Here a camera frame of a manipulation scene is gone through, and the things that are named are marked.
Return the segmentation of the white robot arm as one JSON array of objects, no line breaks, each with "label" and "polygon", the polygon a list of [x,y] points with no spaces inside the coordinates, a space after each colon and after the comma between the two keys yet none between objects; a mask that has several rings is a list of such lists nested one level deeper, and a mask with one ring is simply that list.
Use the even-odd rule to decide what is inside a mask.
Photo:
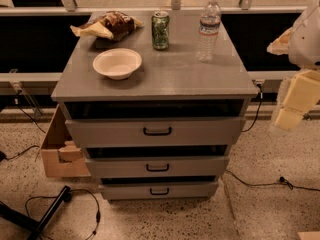
[{"label": "white robot arm", "polygon": [[300,68],[282,80],[271,118],[270,131],[284,135],[320,101],[320,0],[313,0],[293,26],[269,44],[267,51],[287,54],[289,61]]}]

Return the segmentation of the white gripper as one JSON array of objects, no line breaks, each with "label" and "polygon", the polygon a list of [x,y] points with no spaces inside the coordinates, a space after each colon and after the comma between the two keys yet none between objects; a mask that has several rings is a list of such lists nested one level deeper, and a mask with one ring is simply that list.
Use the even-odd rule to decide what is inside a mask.
[{"label": "white gripper", "polygon": [[282,130],[291,131],[302,121],[320,101],[320,73],[305,70],[297,73],[290,82],[283,109],[279,111],[274,125]]}]

